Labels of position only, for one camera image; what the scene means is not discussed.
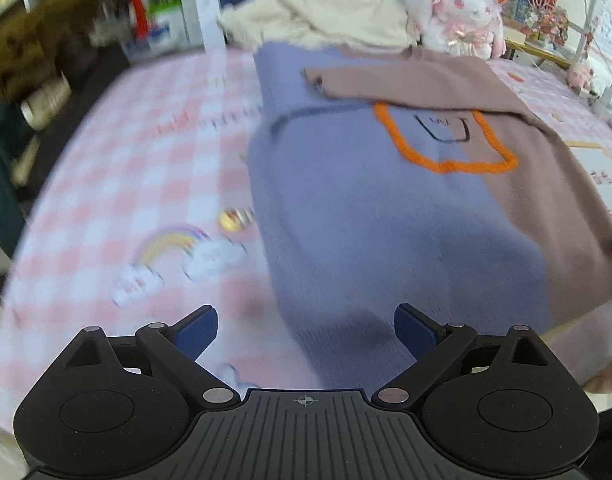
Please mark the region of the pink checkered table mat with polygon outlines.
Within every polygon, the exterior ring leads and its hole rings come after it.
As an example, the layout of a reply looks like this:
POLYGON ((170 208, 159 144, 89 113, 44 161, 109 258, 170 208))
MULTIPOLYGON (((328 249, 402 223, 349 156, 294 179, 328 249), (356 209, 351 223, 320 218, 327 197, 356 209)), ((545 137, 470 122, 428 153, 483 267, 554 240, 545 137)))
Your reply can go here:
POLYGON ((203 366, 244 391, 323 388, 279 311, 248 148, 264 120, 255 54, 190 54, 124 73, 52 172, 15 253, 0 321, 0 427, 88 325, 126 335, 204 304, 203 366))

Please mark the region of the white green lidded jar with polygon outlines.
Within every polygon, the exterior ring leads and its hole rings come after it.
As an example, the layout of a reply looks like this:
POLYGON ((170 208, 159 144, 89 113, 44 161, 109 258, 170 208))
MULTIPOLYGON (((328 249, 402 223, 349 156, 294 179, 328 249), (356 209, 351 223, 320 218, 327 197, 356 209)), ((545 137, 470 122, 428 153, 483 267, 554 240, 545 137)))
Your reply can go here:
POLYGON ((149 22, 149 46, 154 49, 176 49, 188 43, 186 21, 181 0, 153 3, 146 10, 149 22))

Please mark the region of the cream white shirt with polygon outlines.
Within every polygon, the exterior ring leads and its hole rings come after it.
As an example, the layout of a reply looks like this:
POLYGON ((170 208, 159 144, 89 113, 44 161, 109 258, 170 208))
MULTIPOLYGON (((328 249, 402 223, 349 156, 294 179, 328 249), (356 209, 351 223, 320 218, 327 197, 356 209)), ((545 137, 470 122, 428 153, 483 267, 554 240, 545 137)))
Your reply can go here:
POLYGON ((404 5, 390 0, 245 0, 224 6, 218 24, 230 42, 250 51, 283 42, 402 52, 419 41, 404 5))

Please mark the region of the dark green garment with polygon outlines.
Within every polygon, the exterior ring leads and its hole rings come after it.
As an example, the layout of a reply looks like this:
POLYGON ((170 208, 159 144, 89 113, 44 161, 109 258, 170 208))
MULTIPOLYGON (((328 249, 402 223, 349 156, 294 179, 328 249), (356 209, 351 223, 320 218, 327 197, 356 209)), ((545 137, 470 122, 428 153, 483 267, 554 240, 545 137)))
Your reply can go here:
POLYGON ((33 137, 21 111, 0 103, 0 248, 12 258, 25 226, 24 214, 12 182, 12 162, 33 137))

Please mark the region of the white wristwatch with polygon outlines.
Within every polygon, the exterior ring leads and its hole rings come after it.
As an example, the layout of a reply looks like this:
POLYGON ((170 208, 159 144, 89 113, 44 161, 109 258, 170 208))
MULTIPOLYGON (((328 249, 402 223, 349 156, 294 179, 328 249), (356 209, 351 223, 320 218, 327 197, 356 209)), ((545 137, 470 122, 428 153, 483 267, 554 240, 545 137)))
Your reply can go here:
POLYGON ((64 76, 46 81, 21 102, 21 112, 29 127, 35 131, 47 128, 70 99, 71 94, 71 86, 64 76))

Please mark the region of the white pink plush bunny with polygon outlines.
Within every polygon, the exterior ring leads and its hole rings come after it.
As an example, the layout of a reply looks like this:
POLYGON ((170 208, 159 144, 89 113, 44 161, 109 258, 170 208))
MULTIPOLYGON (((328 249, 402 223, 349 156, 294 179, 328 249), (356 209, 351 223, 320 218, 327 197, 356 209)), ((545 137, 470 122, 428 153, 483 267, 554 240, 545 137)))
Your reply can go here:
POLYGON ((402 0, 425 49, 451 56, 501 58, 507 50, 497 0, 402 0))

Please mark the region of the red tassel ornament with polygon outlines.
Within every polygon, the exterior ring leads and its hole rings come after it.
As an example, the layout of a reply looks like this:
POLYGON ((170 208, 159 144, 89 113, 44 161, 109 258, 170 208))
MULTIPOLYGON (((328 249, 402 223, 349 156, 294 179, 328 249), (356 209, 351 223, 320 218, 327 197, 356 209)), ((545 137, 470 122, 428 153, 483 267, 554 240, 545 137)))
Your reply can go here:
POLYGON ((146 8, 142 0, 130 0, 135 15, 136 37, 141 40, 149 35, 149 24, 146 18, 146 8))

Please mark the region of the small yellow sticker toy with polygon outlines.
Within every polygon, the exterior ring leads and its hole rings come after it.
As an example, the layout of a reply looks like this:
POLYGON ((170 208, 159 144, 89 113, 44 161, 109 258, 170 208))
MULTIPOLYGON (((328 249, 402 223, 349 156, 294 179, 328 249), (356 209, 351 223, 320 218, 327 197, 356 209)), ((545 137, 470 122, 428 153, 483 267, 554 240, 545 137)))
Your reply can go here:
POLYGON ((243 231, 254 222, 255 214, 250 208, 225 209, 218 216, 221 229, 230 233, 243 231))

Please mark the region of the small pink pig toy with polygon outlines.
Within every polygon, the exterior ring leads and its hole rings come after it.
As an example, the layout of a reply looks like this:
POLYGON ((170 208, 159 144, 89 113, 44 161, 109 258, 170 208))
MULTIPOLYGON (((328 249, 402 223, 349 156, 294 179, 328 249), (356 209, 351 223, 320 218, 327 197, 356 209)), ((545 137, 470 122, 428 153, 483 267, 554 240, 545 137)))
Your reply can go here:
POLYGON ((594 69, 586 63, 577 62, 568 69, 566 81, 573 90, 590 91, 592 89, 592 78, 594 78, 594 69))

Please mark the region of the purple and mauve sweater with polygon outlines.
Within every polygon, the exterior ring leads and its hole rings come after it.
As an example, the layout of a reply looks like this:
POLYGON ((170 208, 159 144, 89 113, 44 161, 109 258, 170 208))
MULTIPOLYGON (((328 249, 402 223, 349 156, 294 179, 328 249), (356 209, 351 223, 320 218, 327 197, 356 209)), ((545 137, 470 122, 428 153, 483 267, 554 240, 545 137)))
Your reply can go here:
POLYGON ((406 370, 400 304, 484 334, 547 333, 612 299, 606 206, 486 62, 289 44, 254 61, 254 214, 321 387, 373 392, 406 370))

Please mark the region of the colourful beaded flower ornament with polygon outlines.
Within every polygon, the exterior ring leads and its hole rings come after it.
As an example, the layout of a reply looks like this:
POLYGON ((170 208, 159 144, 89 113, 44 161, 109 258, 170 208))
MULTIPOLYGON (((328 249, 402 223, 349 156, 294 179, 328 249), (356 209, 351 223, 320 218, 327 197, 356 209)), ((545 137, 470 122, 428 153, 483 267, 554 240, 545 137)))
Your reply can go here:
POLYGON ((524 24, 530 41, 553 47, 564 47, 568 41, 568 14, 549 0, 532 0, 524 24))

